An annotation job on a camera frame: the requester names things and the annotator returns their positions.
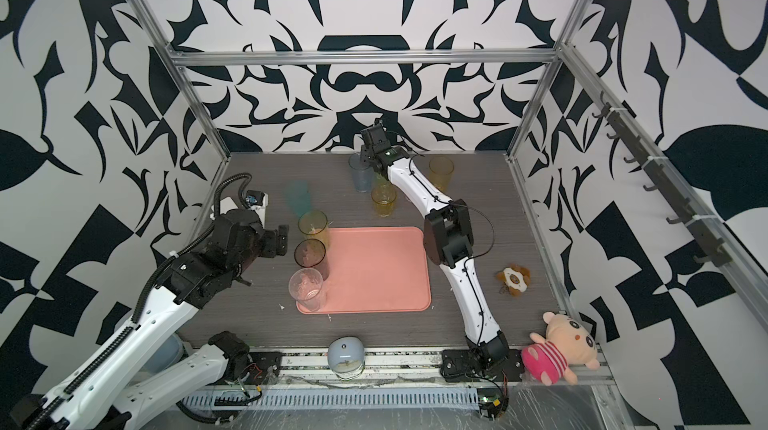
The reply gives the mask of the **blue tall glass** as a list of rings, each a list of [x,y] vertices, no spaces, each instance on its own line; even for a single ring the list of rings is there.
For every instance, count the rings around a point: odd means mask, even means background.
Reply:
[[[355,190],[358,193],[371,192],[375,181],[375,171],[371,164],[360,154],[352,154],[348,165]]]

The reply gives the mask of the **orange tall glass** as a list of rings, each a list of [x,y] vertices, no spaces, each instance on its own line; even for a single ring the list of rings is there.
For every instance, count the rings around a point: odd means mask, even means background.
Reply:
[[[454,173],[454,162],[447,156],[433,156],[430,158],[428,169],[430,183],[441,193],[446,193]]]

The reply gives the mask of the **teal frosted glass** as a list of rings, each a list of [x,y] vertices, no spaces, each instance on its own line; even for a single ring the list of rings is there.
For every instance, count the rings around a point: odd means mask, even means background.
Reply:
[[[297,218],[313,209],[309,183],[304,180],[290,181],[284,191],[286,204]]]

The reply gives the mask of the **smoky grey tall glass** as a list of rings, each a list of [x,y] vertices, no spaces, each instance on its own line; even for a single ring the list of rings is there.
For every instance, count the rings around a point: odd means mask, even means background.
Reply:
[[[323,280],[329,277],[327,248],[317,239],[306,239],[300,242],[294,250],[294,261],[301,268],[315,269]]]

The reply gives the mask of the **light green tall glass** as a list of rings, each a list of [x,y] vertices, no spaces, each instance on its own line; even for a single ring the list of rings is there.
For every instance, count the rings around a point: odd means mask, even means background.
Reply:
[[[298,220],[298,228],[305,240],[318,240],[326,249],[330,247],[329,220],[320,210],[310,210]]]

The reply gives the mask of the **clear tall glass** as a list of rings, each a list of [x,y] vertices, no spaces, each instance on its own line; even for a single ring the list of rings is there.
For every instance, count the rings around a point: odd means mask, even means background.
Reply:
[[[290,278],[288,290],[302,313],[315,313],[323,309],[326,301],[324,280],[314,268],[303,268]]]

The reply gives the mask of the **pink plastic tray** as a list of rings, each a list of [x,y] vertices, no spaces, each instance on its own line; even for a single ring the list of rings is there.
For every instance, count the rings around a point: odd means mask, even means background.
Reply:
[[[330,231],[321,314],[420,312],[431,305],[423,233],[415,227]]]

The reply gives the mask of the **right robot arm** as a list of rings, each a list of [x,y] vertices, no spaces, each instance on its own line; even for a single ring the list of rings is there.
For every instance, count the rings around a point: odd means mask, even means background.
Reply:
[[[417,168],[415,154],[390,140],[380,118],[360,132],[360,160],[400,190],[423,217],[428,259],[446,276],[464,324],[470,368],[485,374],[508,358],[509,345],[479,282],[470,213],[463,200],[454,200]]]

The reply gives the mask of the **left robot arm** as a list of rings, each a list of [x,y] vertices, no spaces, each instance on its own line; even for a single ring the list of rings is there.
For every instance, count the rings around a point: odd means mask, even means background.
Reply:
[[[164,342],[240,282],[256,259],[287,254],[288,226],[265,229],[264,213],[256,208],[215,214],[202,235],[150,276],[133,314],[94,355],[46,394],[26,396],[14,406],[14,428],[139,428],[205,385],[237,380],[250,364],[250,350],[223,331],[188,358],[130,383]]]

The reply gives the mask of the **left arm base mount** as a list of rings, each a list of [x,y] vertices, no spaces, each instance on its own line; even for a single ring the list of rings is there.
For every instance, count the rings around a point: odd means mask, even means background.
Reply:
[[[264,383],[271,375],[278,376],[283,354],[276,351],[251,351],[250,347],[234,333],[220,332],[208,340],[208,344],[222,350],[227,359],[222,377],[214,385],[245,385]]]

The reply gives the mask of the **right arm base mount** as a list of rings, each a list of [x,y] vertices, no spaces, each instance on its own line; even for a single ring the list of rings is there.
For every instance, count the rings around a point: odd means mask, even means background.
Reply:
[[[441,377],[450,383],[470,382],[486,379],[501,384],[520,382],[524,366],[518,349],[510,349],[508,357],[500,363],[483,370],[476,356],[469,350],[443,350],[441,352]]]

